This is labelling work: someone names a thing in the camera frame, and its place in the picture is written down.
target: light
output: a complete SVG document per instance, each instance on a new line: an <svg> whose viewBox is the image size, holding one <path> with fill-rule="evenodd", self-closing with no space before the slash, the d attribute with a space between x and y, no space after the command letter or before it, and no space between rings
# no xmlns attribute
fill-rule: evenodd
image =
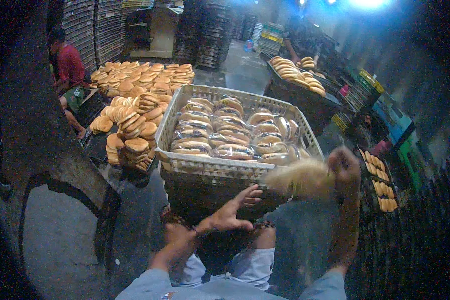
<svg viewBox="0 0 450 300"><path fill-rule="evenodd" d="M364 9L375 9L387 4L388 0L350 0L350 3Z"/></svg>

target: man in red shirt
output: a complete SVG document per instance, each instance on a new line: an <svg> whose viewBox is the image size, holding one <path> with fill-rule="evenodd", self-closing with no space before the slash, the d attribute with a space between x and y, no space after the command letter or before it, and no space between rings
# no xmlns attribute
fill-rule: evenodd
<svg viewBox="0 0 450 300"><path fill-rule="evenodd" d="M78 139L85 136L86 129L78 123L75 115L84 101L85 67L80 59L78 50L65 40L65 30L54 28L49 34L48 42L50 52L57 56L58 80L55 79L55 88L60 96L60 105L65 113L68 123L78 132Z"/></svg>

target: worker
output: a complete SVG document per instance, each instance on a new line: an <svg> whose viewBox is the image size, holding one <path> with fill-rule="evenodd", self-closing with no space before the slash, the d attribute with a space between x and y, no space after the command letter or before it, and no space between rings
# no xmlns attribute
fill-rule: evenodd
<svg viewBox="0 0 450 300"><path fill-rule="evenodd" d="M278 56L287 58L293 63L309 56L313 58L316 67L324 43L324 33L303 14L296 14L290 17L285 25L283 43L284 46L280 48Z"/></svg>
<svg viewBox="0 0 450 300"><path fill-rule="evenodd" d="M346 299L344 277L357 251L359 162L350 150L341 147L330 154L328 165L336 176L336 195L343 199L329 255L333 260L324 276L302 293L302 300ZM168 244L156 254L148 270L115 299L284 299L266 292L274 264L275 229L272 226L262 224L250 248L233 258L230 272L211 276L207 283L202 283L205 267L194 253L201 238L210 231L253 230L252 223L237 219L236 213L240 207L257 203L261 194L256 184L244 189L191 230L179 218L169 220L165 224L165 241ZM180 285L172 286L169 272L187 258Z"/></svg>
<svg viewBox="0 0 450 300"><path fill-rule="evenodd" d="M52 29L48 35L48 45L50 53L57 58L58 80L55 80L54 87L59 96L60 105L68 123L76 130L78 139L83 139L86 129L80 125L75 116L84 101L85 88L89 87L84 81L84 63L80 59L78 50L66 42L65 30L62 28Z"/></svg>

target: shirt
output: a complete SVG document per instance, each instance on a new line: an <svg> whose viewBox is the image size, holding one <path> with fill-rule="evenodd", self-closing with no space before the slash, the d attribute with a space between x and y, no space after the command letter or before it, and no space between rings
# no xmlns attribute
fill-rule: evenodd
<svg viewBox="0 0 450 300"><path fill-rule="evenodd" d="M327 272L305 289L300 300L346 300L342 274ZM123 290L115 300L286 300L248 283L231 279L207 282L198 288L174 286L168 273L150 269Z"/></svg>
<svg viewBox="0 0 450 300"><path fill-rule="evenodd" d="M294 15L288 19L285 25L283 39L290 40L292 48L299 58L313 57L320 54L320 49L324 43L324 33L305 17ZM279 56L289 58L291 55L287 47L283 46L280 49Z"/></svg>
<svg viewBox="0 0 450 300"><path fill-rule="evenodd" d="M80 53L72 45L66 45L57 54L58 76L61 81L70 82L70 88L85 86L85 66L80 59Z"/></svg>

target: leg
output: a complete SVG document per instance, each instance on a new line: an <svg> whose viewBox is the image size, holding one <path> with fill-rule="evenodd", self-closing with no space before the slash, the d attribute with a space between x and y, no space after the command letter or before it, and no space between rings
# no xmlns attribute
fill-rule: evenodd
<svg viewBox="0 0 450 300"><path fill-rule="evenodd" d="M77 137L79 139L83 139L85 137L85 134L87 132L87 129L85 129L80 123L78 123L77 118L70 112L68 108L67 99L64 96L60 97L60 105L63 109L63 112L65 113L66 120L68 123L78 131Z"/></svg>
<svg viewBox="0 0 450 300"><path fill-rule="evenodd" d="M250 247L233 258L231 275L238 281L266 291L274 266L276 229L270 222L261 222L255 228L256 238Z"/></svg>
<svg viewBox="0 0 450 300"><path fill-rule="evenodd" d="M162 209L162 223L164 224L164 237L166 243L173 243L184 231L188 231L188 225L175 213L171 212L170 205ZM180 285L195 289L202 285L202 277L205 275L206 268L200 258L195 254L174 266L170 272L170 278Z"/></svg>

